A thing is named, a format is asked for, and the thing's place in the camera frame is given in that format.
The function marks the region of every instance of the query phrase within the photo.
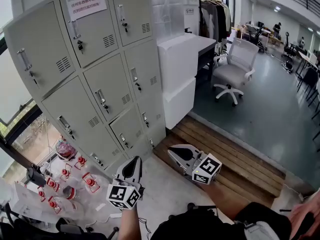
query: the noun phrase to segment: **person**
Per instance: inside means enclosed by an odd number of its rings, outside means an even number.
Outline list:
[[[281,22],[279,22],[278,24],[275,24],[274,27],[273,27],[273,30],[274,30],[274,37],[275,38],[278,38],[280,37],[279,33],[280,33],[280,30],[281,30]]]
[[[305,38],[301,37],[301,39],[298,41],[299,48],[303,49],[305,47]]]
[[[291,223],[286,216],[262,204],[250,203],[241,196],[235,198],[217,182],[202,184],[201,187],[219,210],[237,223],[223,223],[216,216],[218,211],[214,212],[215,209],[212,211],[209,207],[189,203],[187,212],[171,215],[167,221],[161,223],[151,240],[290,239]],[[254,235],[257,227],[260,227],[262,235]],[[123,210],[118,240],[141,240],[137,206],[132,210]]]

